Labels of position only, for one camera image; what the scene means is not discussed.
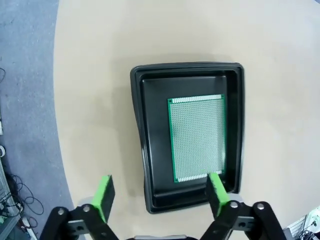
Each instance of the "table surface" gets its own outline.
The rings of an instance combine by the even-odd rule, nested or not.
[[[112,174],[109,223],[120,238],[199,238],[213,219],[209,205],[146,211],[129,73],[152,63],[227,61],[245,69],[241,196],[249,205],[269,202],[283,227],[317,207],[319,13],[313,0],[61,0],[54,101],[73,203]]]

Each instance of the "black tray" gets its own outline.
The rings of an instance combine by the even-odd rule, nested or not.
[[[238,193],[245,114],[243,67],[225,62],[161,63],[137,66],[131,70],[130,78],[147,211],[161,213],[207,202],[206,179],[174,182],[169,98],[225,94],[226,171],[220,177],[228,192]]]

